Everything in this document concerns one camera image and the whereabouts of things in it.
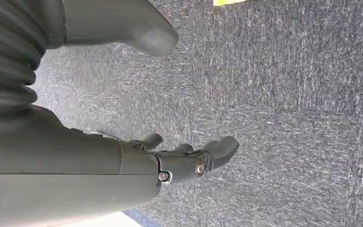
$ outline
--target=floor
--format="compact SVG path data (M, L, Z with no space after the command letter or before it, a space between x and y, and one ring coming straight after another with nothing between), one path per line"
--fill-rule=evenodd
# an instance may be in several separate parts
M363 0L154 0L180 42L47 52L38 104L69 127L162 148L241 143L138 211L164 227L363 227Z

